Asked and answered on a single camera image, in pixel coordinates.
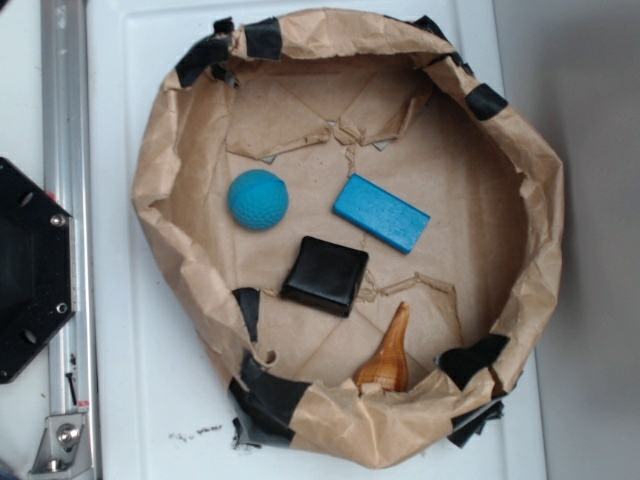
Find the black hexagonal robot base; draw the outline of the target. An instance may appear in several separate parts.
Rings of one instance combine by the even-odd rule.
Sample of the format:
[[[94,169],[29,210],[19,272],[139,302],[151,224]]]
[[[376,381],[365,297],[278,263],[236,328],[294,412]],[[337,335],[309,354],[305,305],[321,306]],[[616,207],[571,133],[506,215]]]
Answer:
[[[74,313],[71,217],[1,159],[1,382],[14,381]]]

